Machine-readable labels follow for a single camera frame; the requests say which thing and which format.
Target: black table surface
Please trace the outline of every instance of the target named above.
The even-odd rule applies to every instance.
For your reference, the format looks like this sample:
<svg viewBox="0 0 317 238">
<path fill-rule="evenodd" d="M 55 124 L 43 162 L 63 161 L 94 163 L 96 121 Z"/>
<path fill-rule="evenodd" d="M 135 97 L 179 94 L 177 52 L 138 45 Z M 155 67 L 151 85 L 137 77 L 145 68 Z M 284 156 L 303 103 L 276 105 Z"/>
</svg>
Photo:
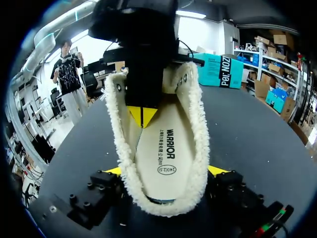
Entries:
<svg viewBox="0 0 317 238">
<path fill-rule="evenodd" d="M 308 210 L 317 191 L 317 164 L 293 130 L 270 108 L 247 92 L 202 87 L 210 134 L 210 165 L 236 170 L 247 186 L 264 195 L 266 206 L 274 201 L 295 211 L 286 226 L 292 230 Z M 105 102 L 97 100 L 67 135 L 43 178 L 40 196 L 56 194 L 68 201 L 96 170 L 117 167 L 118 156 Z M 237 231 L 219 222 L 206 199 L 191 212 L 172 218 L 156 217 L 135 204 L 128 226 L 114 220 L 110 210 L 99 227 L 100 237 L 236 237 Z M 277 237 L 283 237 L 283 231 Z"/>
</svg>

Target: shoe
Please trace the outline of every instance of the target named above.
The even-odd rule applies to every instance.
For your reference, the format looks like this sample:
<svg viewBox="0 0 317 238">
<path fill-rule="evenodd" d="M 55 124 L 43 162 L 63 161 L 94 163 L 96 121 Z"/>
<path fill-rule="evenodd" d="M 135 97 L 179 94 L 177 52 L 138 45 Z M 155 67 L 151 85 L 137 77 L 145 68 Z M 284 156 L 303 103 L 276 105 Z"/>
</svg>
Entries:
<svg viewBox="0 0 317 238">
<path fill-rule="evenodd" d="M 125 81 L 122 73 L 109 76 L 104 95 L 124 185 L 147 213 L 187 213 L 204 195 L 210 151 L 197 66 L 164 70 L 162 101 L 146 128 L 125 104 Z"/>
</svg>

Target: person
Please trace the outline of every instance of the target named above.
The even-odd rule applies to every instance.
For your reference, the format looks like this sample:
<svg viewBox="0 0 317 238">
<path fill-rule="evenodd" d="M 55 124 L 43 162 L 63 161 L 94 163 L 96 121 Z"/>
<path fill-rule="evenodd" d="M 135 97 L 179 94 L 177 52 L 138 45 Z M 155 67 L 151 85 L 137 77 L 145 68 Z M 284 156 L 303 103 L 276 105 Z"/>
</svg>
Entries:
<svg viewBox="0 0 317 238">
<path fill-rule="evenodd" d="M 62 99 L 68 115 L 75 125 L 87 111 L 88 103 L 77 73 L 77 68 L 84 65 L 84 59 L 81 53 L 70 54 L 70 47 L 70 40 L 62 42 L 60 59 L 54 65 L 51 79 L 54 83 L 57 83 L 57 79 L 59 79 Z"/>
</svg>

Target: white fleece lining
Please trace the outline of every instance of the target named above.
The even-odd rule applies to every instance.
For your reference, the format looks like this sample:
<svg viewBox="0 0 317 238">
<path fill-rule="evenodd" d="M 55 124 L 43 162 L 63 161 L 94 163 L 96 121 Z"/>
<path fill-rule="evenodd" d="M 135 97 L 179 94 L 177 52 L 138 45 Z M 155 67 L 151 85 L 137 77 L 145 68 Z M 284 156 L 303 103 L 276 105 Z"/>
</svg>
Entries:
<svg viewBox="0 0 317 238">
<path fill-rule="evenodd" d="M 112 80 L 122 77 L 122 74 L 113 74 L 105 81 L 105 99 L 108 113 L 110 115 L 111 126 L 114 134 L 114 143 L 119 156 L 119 167 L 124 185 L 135 202 L 142 210 L 157 216 L 175 216 L 187 213 L 195 208 L 204 195 L 208 164 L 209 164 L 209 134 L 205 118 L 204 105 L 201 101 L 202 91 L 198 84 L 198 72 L 194 63 L 186 63 L 176 71 L 174 82 L 178 81 L 178 75 L 190 74 L 192 79 L 188 94 L 189 121 L 192 127 L 195 141 L 196 155 L 192 163 L 191 173 L 187 180 L 187 185 L 183 195 L 167 204 L 152 203 L 142 191 L 142 182 L 138 176 L 136 165 L 132 159 L 131 148 L 123 135 L 120 118 L 118 115 L 118 105 L 116 101 L 116 87 Z"/>
</svg>

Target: ceiling light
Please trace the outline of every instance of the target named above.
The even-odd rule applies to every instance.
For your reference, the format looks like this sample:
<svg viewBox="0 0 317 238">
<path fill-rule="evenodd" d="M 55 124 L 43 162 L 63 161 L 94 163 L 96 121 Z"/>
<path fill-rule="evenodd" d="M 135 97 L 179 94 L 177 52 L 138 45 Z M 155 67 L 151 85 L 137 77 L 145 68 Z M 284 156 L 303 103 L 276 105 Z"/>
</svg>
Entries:
<svg viewBox="0 0 317 238">
<path fill-rule="evenodd" d="M 194 17 L 194 18 L 200 18 L 200 19 L 203 19 L 206 17 L 206 15 L 204 14 L 191 12 L 191 11 L 176 11 L 176 14 L 180 16 L 188 16 L 188 17 Z"/>
<path fill-rule="evenodd" d="M 60 55 L 61 53 L 61 49 L 59 48 L 57 51 L 55 51 L 45 62 L 49 63 L 51 62 L 55 57 L 57 57 L 58 55 Z"/>
<path fill-rule="evenodd" d="M 71 38 L 71 42 L 74 43 L 75 41 L 78 41 L 79 39 L 83 38 L 84 36 L 88 35 L 88 30 L 85 30 L 81 33 L 79 33 L 77 36 Z"/>
</svg>

